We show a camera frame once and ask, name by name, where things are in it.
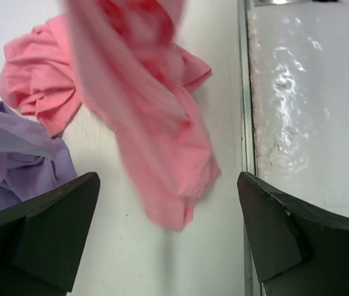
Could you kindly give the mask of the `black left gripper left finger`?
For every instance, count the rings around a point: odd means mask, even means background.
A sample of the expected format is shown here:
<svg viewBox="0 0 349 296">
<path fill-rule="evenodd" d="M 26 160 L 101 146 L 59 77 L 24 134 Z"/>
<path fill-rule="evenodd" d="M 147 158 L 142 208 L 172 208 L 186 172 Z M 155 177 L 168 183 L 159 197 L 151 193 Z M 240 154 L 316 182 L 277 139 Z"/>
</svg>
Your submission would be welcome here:
<svg viewBox="0 0 349 296">
<path fill-rule="evenodd" d="M 0 211 L 0 295 L 72 291 L 100 185 L 89 172 Z"/>
</svg>

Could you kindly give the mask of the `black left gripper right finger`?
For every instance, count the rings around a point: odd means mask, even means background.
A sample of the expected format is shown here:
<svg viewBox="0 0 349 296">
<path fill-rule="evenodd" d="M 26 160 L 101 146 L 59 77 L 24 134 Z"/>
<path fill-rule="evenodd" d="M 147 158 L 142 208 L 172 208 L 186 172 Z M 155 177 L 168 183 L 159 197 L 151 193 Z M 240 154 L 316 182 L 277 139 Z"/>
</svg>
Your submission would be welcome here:
<svg viewBox="0 0 349 296">
<path fill-rule="evenodd" d="M 349 218 L 242 172 L 239 200 L 267 295 L 349 295 Z"/>
</svg>

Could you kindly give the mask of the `purple t shirt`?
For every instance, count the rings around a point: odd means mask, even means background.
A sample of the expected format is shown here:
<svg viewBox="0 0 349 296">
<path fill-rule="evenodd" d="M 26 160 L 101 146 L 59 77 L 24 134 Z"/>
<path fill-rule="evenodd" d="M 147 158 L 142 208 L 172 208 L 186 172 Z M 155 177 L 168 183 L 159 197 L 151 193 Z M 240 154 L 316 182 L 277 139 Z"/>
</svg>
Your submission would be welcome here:
<svg viewBox="0 0 349 296">
<path fill-rule="evenodd" d="M 54 190 L 77 177 L 70 151 L 35 121 L 0 101 L 0 210 Z"/>
</svg>

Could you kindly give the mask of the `pink t shirt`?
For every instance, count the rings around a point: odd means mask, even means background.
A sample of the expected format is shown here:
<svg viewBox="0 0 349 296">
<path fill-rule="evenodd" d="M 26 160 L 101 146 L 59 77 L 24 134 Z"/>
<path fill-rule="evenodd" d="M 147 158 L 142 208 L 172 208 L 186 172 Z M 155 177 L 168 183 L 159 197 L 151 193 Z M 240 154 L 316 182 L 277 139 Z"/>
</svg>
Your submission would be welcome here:
<svg viewBox="0 0 349 296">
<path fill-rule="evenodd" d="M 180 231 L 220 175 L 192 98 L 211 67 L 178 46 L 183 1 L 66 1 L 4 46 L 0 97 L 61 134 L 81 105 L 114 132 L 147 217 Z"/>
</svg>

